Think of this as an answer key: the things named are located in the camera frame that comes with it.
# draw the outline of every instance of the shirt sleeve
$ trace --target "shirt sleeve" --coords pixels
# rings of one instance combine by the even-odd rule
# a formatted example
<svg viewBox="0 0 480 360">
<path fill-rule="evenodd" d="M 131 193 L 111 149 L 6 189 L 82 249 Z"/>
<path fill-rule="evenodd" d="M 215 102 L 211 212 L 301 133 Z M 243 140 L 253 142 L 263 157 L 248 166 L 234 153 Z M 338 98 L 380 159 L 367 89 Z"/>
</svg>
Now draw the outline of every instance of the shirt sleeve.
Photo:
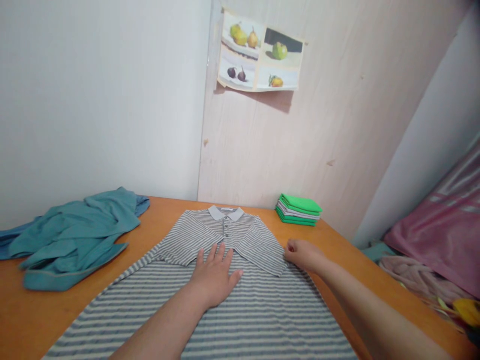
<svg viewBox="0 0 480 360">
<path fill-rule="evenodd" d="M 197 258 L 200 249 L 207 250 L 222 239 L 187 210 L 160 243 L 157 255 L 166 263 L 186 267 Z"/>
<path fill-rule="evenodd" d="M 284 248 L 258 216 L 235 250 L 252 264 L 277 277 L 282 276 L 289 266 L 284 258 Z"/>
</svg>

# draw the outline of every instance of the stack of folded cloths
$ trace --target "stack of folded cloths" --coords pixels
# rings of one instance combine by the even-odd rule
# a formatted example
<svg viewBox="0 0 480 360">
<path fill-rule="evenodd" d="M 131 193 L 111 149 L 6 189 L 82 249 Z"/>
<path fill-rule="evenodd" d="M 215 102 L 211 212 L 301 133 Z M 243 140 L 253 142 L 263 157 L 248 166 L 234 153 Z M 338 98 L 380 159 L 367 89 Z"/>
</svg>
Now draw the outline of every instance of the stack of folded cloths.
<svg viewBox="0 0 480 360">
<path fill-rule="evenodd" d="M 322 208 L 312 199 L 282 194 L 275 208 L 280 220 L 288 224 L 315 226 Z"/>
</svg>

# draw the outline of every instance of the fruit picture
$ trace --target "fruit picture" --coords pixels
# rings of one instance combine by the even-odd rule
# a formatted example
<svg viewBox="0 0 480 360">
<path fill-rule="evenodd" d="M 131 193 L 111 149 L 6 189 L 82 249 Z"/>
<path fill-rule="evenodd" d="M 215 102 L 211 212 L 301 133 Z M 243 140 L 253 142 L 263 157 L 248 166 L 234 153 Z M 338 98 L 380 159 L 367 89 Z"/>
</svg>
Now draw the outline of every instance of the fruit picture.
<svg viewBox="0 0 480 360">
<path fill-rule="evenodd" d="M 241 82 L 246 83 L 247 82 L 247 74 L 245 74 L 244 67 L 241 67 L 241 73 L 238 74 L 238 80 Z"/>
<path fill-rule="evenodd" d="M 294 91 L 299 88 L 299 73 L 294 69 L 260 66 L 257 91 Z"/>
<path fill-rule="evenodd" d="M 275 45 L 273 45 L 272 54 L 275 59 L 283 60 L 287 57 L 288 53 L 289 50 L 287 49 L 286 45 L 283 45 L 280 42 L 277 42 Z"/>
<path fill-rule="evenodd" d="M 303 48 L 303 42 L 267 28 L 260 57 L 266 66 L 300 68 Z"/>
<path fill-rule="evenodd" d="M 248 47 L 255 49 L 257 45 L 259 44 L 259 38 L 257 34 L 255 33 L 255 28 L 251 28 L 251 33 L 250 36 L 248 37 Z"/>
<path fill-rule="evenodd" d="M 258 61 L 265 30 L 260 23 L 225 11 L 221 42 L 239 56 Z"/>
<path fill-rule="evenodd" d="M 217 75 L 222 86 L 253 93 L 299 89 L 303 41 L 226 9 L 222 16 Z"/>
<path fill-rule="evenodd" d="M 242 30 L 240 24 L 232 25 L 230 28 L 230 35 L 233 38 L 235 44 L 245 46 L 248 41 L 247 34 Z"/>
<path fill-rule="evenodd" d="M 218 81 L 233 89 L 252 91 L 257 63 L 245 59 L 222 45 Z"/>
<path fill-rule="evenodd" d="M 228 69 L 228 76 L 232 79 L 235 79 L 235 77 L 237 76 L 237 72 L 235 71 L 234 67 Z"/>
<path fill-rule="evenodd" d="M 268 85 L 271 88 L 281 88 L 282 86 L 284 86 L 284 81 L 281 77 L 270 76 L 270 79 L 268 80 Z"/>
</svg>

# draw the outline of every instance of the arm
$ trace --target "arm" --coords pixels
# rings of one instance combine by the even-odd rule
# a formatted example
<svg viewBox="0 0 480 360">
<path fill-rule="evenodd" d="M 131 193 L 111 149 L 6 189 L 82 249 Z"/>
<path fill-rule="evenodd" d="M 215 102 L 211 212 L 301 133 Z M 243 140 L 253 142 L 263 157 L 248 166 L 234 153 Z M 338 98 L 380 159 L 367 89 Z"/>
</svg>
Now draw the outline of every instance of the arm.
<svg viewBox="0 0 480 360">
<path fill-rule="evenodd" d="M 213 245 L 204 262 L 198 253 L 190 281 L 168 300 L 111 359 L 179 359 L 204 313 L 225 301 L 240 281 L 242 270 L 229 276 L 234 252 L 224 259 L 225 244 Z"/>
<path fill-rule="evenodd" d="M 285 258 L 320 276 L 333 292 L 374 359 L 451 359 L 340 265 L 305 240 L 289 240 Z"/>
</svg>

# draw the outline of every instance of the forearm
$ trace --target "forearm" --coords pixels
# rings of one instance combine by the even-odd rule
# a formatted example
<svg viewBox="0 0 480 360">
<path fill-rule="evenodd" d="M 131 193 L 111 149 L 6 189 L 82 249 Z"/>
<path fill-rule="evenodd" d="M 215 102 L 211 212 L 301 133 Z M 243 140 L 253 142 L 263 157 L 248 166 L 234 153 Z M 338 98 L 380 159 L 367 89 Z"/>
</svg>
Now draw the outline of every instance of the forearm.
<svg viewBox="0 0 480 360">
<path fill-rule="evenodd" d="M 374 359 L 450 359 L 433 340 L 340 265 L 325 259 L 314 272 L 340 302 Z"/>
<path fill-rule="evenodd" d="M 184 286 L 111 358 L 179 359 L 207 310 L 191 290 L 190 283 Z"/>
</svg>

